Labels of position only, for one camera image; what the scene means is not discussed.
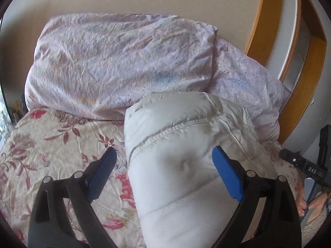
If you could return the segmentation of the person's right hand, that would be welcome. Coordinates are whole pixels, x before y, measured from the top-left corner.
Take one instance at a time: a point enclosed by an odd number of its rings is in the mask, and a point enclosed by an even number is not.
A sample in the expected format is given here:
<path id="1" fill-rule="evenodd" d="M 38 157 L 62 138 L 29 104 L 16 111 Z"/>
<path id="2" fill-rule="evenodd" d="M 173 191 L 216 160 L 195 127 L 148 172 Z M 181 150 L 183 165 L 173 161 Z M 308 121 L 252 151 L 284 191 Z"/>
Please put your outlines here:
<path id="1" fill-rule="evenodd" d="M 303 199 L 304 196 L 304 188 L 303 186 L 300 187 L 299 193 L 297 194 L 296 197 L 296 206 L 297 206 L 297 211 L 300 217 L 303 217 L 305 214 L 305 210 L 307 208 L 307 204 Z M 327 189 L 324 191 L 321 195 L 316 197 L 310 204 L 309 204 L 309 209 L 312 209 L 313 212 L 308 218 L 308 222 L 313 221 L 319 214 L 321 214 L 321 211 L 323 209 L 324 204 L 328 200 L 328 196 L 330 196 L 330 189 Z"/>

